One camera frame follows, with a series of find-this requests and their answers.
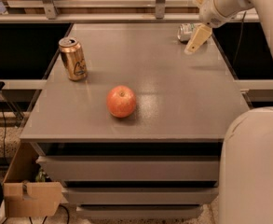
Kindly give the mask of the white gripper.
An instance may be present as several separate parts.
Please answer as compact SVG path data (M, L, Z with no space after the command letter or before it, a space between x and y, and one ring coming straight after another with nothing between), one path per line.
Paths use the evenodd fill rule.
M219 28L226 23L216 5L217 0L194 0L194 3L200 7L199 19L203 24L194 29L184 50L186 54L195 53L211 37L212 28Z

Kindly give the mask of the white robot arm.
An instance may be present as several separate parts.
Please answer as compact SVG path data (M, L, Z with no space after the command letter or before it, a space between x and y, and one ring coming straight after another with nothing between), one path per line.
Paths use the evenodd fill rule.
M218 28L250 8L258 13L273 58L273 0L203 0L199 19ZM226 132L218 223L273 224L273 106L240 115Z

